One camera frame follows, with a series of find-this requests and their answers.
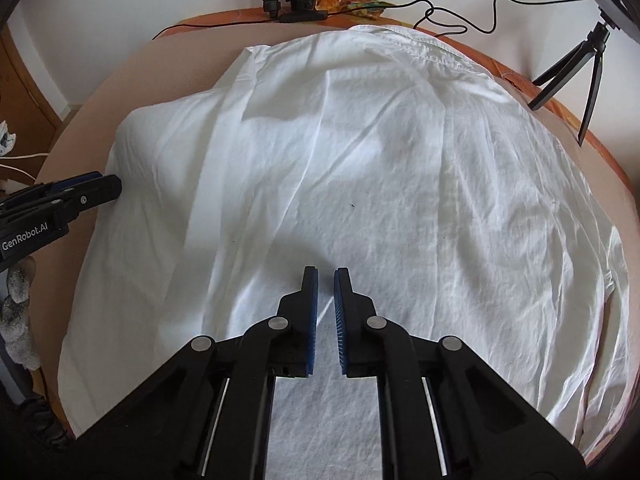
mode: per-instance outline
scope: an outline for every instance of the white cable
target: white cable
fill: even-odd
[[[6,160],[17,160],[18,158],[33,158],[35,156],[49,156],[49,153],[33,153],[33,155],[15,155],[15,156],[0,156]]]
[[[29,173],[27,173],[26,171],[21,170],[20,168],[12,168],[11,166],[5,166],[4,164],[0,164],[0,168],[7,168],[8,170],[19,171],[20,173],[23,173],[26,176],[28,176],[34,182],[36,181],[36,178],[34,176],[31,176]]]

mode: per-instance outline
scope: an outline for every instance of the logo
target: logo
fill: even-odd
[[[7,242],[2,242],[2,250],[3,251],[8,251],[9,249],[11,249],[12,247],[15,247],[16,245],[21,244],[22,242],[27,241],[29,238],[33,238],[34,236],[39,235],[40,233],[43,233],[44,231],[47,231],[49,229],[49,226],[47,225],[46,222],[43,222],[42,224],[40,224],[40,227],[36,226],[31,230],[27,230],[19,235],[15,235],[14,238],[12,238],[11,240],[7,241]]]

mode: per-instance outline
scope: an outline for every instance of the silver rivet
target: silver rivet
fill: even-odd
[[[211,339],[201,335],[197,337],[193,341],[191,341],[191,348],[193,348],[196,352],[204,352],[211,348]]]
[[[457,352],[462,348],[462,341],[455,336],[449,335],[442,340],[442,346],[452,352]]]
[[[284,330],[287,326],[289,326],[289,321],[286,317],[277,316],[269,320],[269,328],[273,330]]]
[[[367,319],[367,324],[371,328],[379,330],[380,328],[384,328],[386,326],[386,319],[380,316],[371,316],[369,319]]]

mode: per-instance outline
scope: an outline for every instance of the white fabric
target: white fabric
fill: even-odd
[[[77,432],[195,335],[272,316],[307,265],[316,371],[278,380],[270,478],[380,476],[375,381],[340,375],[337,267],[411,334],[460,336],[582,452],[608,431],[627,380],[618,232],[558,140],[440,41],[360,26],[249,48],[214,89],[133,112],[108,171],[122,196],[60,359]]]

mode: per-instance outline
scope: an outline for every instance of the wooden door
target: wooden door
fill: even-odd
[[[0,123],[2,121],[7,122],[10,133],[17,135],[15,146],[7,156],[49,153],[56,130],[62,124],[31,79],[6,27],[0,34]],[[21,160],[0,157],[0,164],[20,168],[36,177],[45,160],[45,157]],[[7,168],[0,168],[0,179],[33,184],[28,176]]]

